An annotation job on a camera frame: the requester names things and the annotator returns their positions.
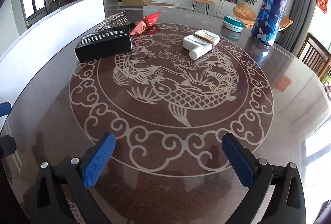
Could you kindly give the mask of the red satin pouch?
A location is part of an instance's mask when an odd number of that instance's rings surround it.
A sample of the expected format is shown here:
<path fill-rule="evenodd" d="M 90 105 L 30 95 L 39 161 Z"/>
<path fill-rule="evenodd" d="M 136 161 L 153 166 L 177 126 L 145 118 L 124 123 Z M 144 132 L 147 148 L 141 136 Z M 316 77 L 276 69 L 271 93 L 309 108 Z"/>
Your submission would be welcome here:
<path fill-rule="evenodd" d="M 142 20 L 136 23 L 130 23 L 129 30 L 130 36 L 139 35 L 143 33 L 147 28 L 155 25 L 157 23 L 161 12 L 157 12 L 151 15 L 145 16 Z"/>

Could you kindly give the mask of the teal white round container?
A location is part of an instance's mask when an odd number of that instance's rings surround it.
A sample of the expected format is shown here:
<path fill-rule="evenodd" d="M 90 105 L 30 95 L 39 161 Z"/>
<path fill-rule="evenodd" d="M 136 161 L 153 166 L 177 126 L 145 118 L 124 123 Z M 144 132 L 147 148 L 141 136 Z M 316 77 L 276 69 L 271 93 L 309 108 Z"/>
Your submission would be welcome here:
<path fill-rule="evenodd" d="M 244 28 L 244 24 L 242 21 L 230 16 L 223 17 L 223 26 L 228 30 L 237 33 L 240 33 Z"/>

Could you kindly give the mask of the orange lounge chair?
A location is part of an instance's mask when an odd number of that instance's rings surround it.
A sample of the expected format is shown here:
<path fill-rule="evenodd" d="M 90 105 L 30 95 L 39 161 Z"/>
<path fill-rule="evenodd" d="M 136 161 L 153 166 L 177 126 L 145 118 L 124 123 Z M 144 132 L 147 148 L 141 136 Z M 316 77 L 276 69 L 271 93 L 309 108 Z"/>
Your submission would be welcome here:
<path fill-rule="evenodd" d="M 244 3 L 238 4 L 233 8 L 233 13 L 235 17 L 240 20 L 247 29 L 252 30 L 256 20 L 256 14 Z M 283 31 L 290 25 L 293 21 L 286 17 L 285 15 L 281 19 L 280 28 L 278 31 Z"/>

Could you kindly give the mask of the black text-printed box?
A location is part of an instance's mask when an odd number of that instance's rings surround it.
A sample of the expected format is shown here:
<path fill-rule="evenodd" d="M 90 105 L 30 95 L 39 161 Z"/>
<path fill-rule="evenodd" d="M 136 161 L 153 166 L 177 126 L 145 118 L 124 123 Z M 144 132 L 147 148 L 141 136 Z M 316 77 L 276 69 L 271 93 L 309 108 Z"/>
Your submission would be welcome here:
<path fill-rule="evenodd" d="M 116 27 L 84 35 L 75 47 L 79 63 L 132 51 L 128 27 Z"/>

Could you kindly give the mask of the large white cardboard box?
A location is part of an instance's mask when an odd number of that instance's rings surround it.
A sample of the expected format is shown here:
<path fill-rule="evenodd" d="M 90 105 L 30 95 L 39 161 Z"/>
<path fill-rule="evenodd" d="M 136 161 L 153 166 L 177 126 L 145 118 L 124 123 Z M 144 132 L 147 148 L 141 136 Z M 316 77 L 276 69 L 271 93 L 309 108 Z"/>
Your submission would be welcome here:
<path fill-rule="evenodd" d="M 1 132 L 30 133 L 66 88 L 77 60 L 73 47 L 105 18 L 103 0 L 79 0 L 47 15 L 21 35 L 1 57 Z"/>

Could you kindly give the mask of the white tube and box bundle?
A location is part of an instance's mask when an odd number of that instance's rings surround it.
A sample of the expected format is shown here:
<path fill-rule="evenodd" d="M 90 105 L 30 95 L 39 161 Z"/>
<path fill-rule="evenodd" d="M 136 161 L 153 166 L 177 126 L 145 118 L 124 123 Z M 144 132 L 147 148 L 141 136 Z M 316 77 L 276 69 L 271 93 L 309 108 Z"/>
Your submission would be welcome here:
<path fill-rule="evenodd" d="M 212 50 L 220 39 L 219 35 L 200 29 L 183 38 L 183 48 L 189 51 L 191 59 L 197 60 Z"/>

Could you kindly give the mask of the wooden bench hairpin legs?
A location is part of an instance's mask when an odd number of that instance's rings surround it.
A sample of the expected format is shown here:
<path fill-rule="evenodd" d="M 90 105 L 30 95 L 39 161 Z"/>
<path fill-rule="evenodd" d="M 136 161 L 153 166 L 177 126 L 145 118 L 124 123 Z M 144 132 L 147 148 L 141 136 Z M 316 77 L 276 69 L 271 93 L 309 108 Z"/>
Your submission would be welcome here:
<path fill-rule="evenodd" d="M 198 3 L 205 5 L 205 13 L 209 13 L 210 6 L 215 6 L 215 2 L 210 0 L 190 0 L 192 2 L 192 11 L 194 12 Z"/>

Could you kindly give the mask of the blue patterned tall bottle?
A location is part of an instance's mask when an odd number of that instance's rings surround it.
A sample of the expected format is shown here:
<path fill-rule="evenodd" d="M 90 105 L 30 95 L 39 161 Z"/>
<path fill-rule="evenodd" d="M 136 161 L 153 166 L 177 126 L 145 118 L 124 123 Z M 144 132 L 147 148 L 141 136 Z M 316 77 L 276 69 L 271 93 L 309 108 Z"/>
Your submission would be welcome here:
<path fill-rule="evenodd" d="M 276 40 L 288 0 L 263 0 L 251 30 L 254 40 L 270 47 Z"/>

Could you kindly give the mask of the wooden dining chair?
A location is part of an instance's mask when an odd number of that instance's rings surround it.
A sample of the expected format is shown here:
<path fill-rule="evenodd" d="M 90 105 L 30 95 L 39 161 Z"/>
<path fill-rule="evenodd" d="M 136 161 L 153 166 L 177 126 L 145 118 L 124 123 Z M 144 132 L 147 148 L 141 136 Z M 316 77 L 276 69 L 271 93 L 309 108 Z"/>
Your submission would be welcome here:
<path fill-rule="evenodd" d="M 322 81 L 330 70 L 330 52 L 311 34 L 308 33 L 298 55 Z"/>

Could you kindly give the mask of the rhinestone bow hair clip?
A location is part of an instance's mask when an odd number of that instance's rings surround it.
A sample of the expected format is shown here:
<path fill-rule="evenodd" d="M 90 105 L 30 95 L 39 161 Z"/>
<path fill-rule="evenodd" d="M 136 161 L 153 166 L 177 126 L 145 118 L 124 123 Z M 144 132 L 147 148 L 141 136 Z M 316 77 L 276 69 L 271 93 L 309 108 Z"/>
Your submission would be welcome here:
<path fill-rule="evenodd" d="M 127 27 L 130 24 L 130 21 L 126 17 L 126 11 L 113 14 L 96 28 L 96 31 L 104 31 L 106 29 L 117 28 L 117 27 Z"/>

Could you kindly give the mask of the brown cardboard box on floor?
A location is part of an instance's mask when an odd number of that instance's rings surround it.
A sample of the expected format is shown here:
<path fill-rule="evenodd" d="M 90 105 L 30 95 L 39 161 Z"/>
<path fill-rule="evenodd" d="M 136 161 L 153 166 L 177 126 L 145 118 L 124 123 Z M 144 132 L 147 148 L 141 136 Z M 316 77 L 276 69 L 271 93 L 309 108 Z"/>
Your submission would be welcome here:
<path fill-rule="evenodd" d="M 122 0 L 123 6 L 146 6 L 152 3 L 152 0 Z"/>

